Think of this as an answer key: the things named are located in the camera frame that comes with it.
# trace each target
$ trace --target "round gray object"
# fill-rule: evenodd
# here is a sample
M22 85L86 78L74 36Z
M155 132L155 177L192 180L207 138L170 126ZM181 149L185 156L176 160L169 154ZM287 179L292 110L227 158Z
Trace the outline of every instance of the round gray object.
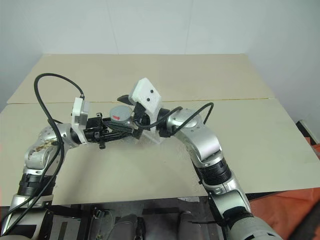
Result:
M127 122L132 114L132 109L128 106L116 106L110 110L111 121L117 123Z

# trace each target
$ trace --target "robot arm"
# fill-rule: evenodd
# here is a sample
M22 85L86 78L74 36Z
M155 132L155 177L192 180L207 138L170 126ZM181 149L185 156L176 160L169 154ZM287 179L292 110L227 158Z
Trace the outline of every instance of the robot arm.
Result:
M208 193L211 212L219 225L226 229L228 238L281 239L263 220L251 214L249 201L223 156L217 136L205 126L198 111L182 107L172 111L162 108L161 96L146 78L135 85L130 95L118 100L134 106L134 109L117 106L107 118L97 113L96 117L88 119L88 103L81 98L75 99L71 124L56 124L63 140L64 155L80 144L97 143L100 149L104 149L109 141L128 136L139 139L143 133L154 139L175 136L185 144L200 183ZM18 210L2 222L1 236L4 233L30 239L50 236L53 214L48 207L53 200L56 179L53 174L59 167L59 161L55 160L56 143L57 137L49 126L40 132L36 143L27 150L19 189L9 209ZM45 185L48 185L47 189L36 199ZM12 228L21 211L28 207L32 209L19 225ZM21 232L19 227L23 225L33 227Z

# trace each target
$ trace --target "beige tabletop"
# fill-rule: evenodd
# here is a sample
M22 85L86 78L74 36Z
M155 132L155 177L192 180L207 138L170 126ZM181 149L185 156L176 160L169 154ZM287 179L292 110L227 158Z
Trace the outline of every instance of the beige tabletop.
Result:
M205 101L166 102L197 109ZM246 193L320 187L320 162L276 99L217 100L207 126ZM92 103L90 116L116 103ZM72 103L49 103L52 116L71 120ZM2 205L18 189L24 154L47 125L38 104L10 104L0 114ZM54 188L54 204L204 196L190 157L176 138L151 144L125 140L71 149Z
M244 54L45 55L0 113L0 205L18 190L24 154L46 116L37 104L34 78L41 73L74 80L92 102L90 116L119 105L137 80L147 77L164 107L198 109L214 101L207 125L246 193L320 187L320 162L287 112ZM70 84L48 77L40 93L52 116L70 123ZM204 196L185 147L174 137L161 144L142 138L71 149L58 175L54 204L99 203Z

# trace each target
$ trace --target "red marking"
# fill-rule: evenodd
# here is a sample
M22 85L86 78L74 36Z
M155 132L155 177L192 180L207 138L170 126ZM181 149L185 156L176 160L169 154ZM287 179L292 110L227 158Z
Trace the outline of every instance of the red marking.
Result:
M112 117L113 117L114 119L118 120L118 121L120 120L120 117L119 117L119 116L113 115Z

